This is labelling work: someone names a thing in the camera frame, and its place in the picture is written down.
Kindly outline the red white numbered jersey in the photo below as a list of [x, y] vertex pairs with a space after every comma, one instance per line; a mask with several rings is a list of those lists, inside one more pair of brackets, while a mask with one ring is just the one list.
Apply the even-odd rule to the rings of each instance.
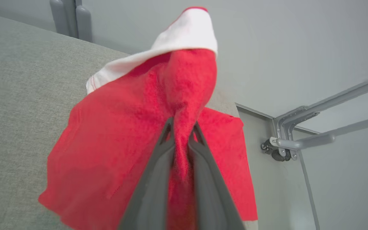
[[[47, 159], [39, 202], [75, 230], [116, 230], [169, 111], [74, 108]], [[203, 109], [198, 122], [244, 221], [257, 220], [243, 123]]]

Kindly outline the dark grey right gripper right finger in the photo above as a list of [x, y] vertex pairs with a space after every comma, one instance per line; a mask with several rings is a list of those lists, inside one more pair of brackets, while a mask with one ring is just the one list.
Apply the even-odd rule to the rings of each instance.
[[189, 138], [193, 155], [198, 230], [245, 230], [198, 122]]

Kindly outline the grey round metal tube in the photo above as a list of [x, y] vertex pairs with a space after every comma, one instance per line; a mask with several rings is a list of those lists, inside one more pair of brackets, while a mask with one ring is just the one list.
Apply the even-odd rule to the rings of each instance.
[[368, 119], [299, 140], [285, 140], [277, 137], [270, 137], [269, 141], [270, 145], [274, 147], [284, 148], [288, 150], [303, 150], [315, 146], [333, 143], [336, 140], [337, 136], [363, 130], [366, 128], [368, 128]]

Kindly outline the grey cylindrical post foot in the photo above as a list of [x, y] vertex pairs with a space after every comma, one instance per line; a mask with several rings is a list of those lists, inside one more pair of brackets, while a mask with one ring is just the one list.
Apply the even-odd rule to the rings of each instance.
[[70, 36], [64, 3], [62, 0], [50, 0], [49, 2], [57, 33]]
[[93, 42], [90, 11], [82, 5], [78, 5], [75, 13], [78, 38], [83, 41]]

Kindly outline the grey metal partition post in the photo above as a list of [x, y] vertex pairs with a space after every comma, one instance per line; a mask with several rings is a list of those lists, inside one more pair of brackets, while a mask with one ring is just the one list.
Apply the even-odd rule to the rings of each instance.
[[66, 22], [69, 29], [69, 36], [79, 38], [77, 28], [76, 9], [82, 5], [83, 0], [61, 0], [65, 10]]

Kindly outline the grey metal frame rail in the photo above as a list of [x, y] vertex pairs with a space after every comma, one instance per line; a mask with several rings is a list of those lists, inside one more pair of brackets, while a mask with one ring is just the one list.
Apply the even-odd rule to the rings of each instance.
[[[293, 130], [298, 124], [318, 116], [321, 111], [325, 111], [366, 93], [368, 93], [368, 80], [317, 103], [309, 106], [300, 106], [292, 111], [278, 116], [272, 120], [275, 134], [274, 137], [285, 140], [294, 140]], [[286, 149], [279, 148], [280, 154], [285, 156], [285, 153], [282, 153], [282, 150]], [[298, 153], [300, 151], [301, 150], [290, 150], [291, 159], [297, 160]]]

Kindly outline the grey wall base rail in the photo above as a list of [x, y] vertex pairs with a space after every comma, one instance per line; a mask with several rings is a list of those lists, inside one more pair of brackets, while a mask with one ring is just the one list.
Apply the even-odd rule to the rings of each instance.
[[[251, 109], [250, 107], [248, 106], [244, 106], [244, 105], [241, 105], [239, 103], [235, 103], [235, 105], [238, 107], [238, 108], [241, 108], [241, 109], [244, 109], [244, 110], [247, 110], [247, 111], [250, 111], [252, 113], [255, 113], [255, 114], [258, 114], [260, 116], [264, 116], [266, 118], [269, 118], [269, 119], [275, 119], [275, 117], [273, 116], [270, 116], [268, 114], [265, 114], [263, 112], [260, 112], [260, 111], [257, 111], [257, 110], [254, 110], [254, 109]], [[295, 129], [299, 129], [299, 130], [303, 130], [305, 132], [308, 132], [308, 133], [311, 133], [311, 134], [320, 134], [319, 132], [317, 131], [314, 131], [314, 130], [310, 130], [310, 129], [307, 129], [307, 128], [304, 128], [304, 127], [301, 127], [301, 126], [296, 126]]]

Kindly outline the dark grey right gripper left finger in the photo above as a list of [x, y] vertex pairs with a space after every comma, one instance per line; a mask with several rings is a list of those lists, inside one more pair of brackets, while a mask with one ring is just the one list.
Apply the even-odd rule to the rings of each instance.
[[175, 154], [168, 118], [119, 223], [119, 230], [166, 230], [169, 175]]

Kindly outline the red shorts white stripe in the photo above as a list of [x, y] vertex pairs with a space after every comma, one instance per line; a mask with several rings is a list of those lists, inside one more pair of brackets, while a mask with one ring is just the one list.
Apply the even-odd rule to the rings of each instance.
[[185, 9], [148, 51], [106, 64], [89, 78], [87, 93], [107, 99], [122, 89], [144, 92], [139, 114], [158, 113], [162, 123], [173, 117], [175, 160], [168, 194], [168, 230], [196, 230], [193, 159], [188, 140], [211, 98], [217, 79], [218, 44], [207, 9]]

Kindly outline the black caster wheel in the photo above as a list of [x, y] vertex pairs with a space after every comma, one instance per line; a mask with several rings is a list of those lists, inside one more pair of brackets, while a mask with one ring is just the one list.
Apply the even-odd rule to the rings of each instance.
[[262, 143], [260, 147], [264, 151], [264, 153], [272, 156], [272, 158], [278, 162], [289, 161], [292, 158], [289, 149], [282, 150], [281, 152], [285, 153], [285, 156], [282, 156], [280, 154], [279, 148], [271, 145], [270, 139]]

